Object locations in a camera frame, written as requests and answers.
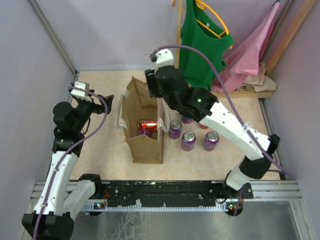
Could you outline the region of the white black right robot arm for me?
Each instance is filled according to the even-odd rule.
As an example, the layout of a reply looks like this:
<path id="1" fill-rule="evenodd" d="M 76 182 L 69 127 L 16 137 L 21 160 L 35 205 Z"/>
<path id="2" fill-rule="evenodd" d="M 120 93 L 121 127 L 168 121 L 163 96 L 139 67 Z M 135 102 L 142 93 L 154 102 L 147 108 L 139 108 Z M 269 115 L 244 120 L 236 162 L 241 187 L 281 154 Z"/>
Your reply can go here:
<path id="1" fill-rule="evenodd" d="M 278 148 L 278 135 L 267 136 L 247 129 L 215 95 L 202 87 L 190 87 L 182 71 L 172 65 L 147 69 L 144 75 L 151 97 L 163 99 L 170 109 L 215 130 L 242 150 L 243 160 L 224 181 L 223 192 L 227 197 L 235 198 L 243 185 L 260 180 L 269 170 L 268 157 Z"/>

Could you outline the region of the red coke can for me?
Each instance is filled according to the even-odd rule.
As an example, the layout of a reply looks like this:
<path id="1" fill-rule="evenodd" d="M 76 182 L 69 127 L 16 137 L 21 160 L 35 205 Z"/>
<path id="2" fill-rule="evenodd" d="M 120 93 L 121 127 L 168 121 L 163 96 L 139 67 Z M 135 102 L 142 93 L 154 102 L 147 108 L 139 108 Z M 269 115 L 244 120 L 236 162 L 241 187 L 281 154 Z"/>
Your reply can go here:
<path id="1" fill-rule="evenodd" d="M 198 126 L 199 126 L 201 129 L 204 129 L 204 130 L 209 128 L 208 126 L 203 125 L 203 124 L 201 124 L 201 123 L 199 123 Z"/>

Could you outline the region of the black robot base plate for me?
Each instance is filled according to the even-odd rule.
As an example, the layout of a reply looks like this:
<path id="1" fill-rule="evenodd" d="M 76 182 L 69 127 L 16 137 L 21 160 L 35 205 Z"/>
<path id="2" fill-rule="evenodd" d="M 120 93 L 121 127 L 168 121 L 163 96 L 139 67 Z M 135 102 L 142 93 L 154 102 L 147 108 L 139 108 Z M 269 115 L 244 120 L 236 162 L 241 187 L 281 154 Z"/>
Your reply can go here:
<path id="1" fill-rule="evenodd" d="M 238 198 L 252 199 L 251 184 L 234 190 L 223 181 L 211 180 L 111 180 L 103 181 L 90 200 L 102 200 L 111 207 L 214 207 Z"/>

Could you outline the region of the tan canvas tote bag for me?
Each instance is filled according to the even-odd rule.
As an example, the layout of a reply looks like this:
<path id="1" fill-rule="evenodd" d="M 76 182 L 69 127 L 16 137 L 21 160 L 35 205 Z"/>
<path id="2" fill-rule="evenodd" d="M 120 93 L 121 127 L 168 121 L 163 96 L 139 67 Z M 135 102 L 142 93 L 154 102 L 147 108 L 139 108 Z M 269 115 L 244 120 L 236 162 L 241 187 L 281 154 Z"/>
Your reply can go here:
<path id="1" fill-rule="evenodd" d="M 158 123 L 150 137 L 139 134 L 142 120 L 156 120 Z M 134 163 L 163 163 L 164 135 L 170 128 L 168 107 L 162 98 L 150 97 L 146 82 L 131 78 L 121 92 L 115 122 L 118 129 L 123 129 Z"/>

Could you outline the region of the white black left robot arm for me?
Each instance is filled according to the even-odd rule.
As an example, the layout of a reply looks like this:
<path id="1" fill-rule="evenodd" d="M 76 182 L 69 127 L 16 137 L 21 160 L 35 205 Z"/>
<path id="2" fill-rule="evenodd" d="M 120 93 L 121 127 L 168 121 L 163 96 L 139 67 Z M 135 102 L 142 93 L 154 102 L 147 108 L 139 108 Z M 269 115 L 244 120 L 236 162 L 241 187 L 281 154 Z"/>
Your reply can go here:
<path id="1" fill-rule="evenodd" d="M 21 220 L 34 240 L 69 240 L 75 219 L 87 200 L 103 195 L 101 177 L 93 173 L 83 174 L 74 190 L 67 192 L 72 171 L 87 140 L 83 127 L 90 122 L 92 114 L 111 112 L 114 95 L 97 95 L 97 98 L 100 104 L 86 96 L 76 100 L 76 107 L 63 101 L 53 108 L 55 129 L 49 172 L 32 213 L 25 213 Z"/>

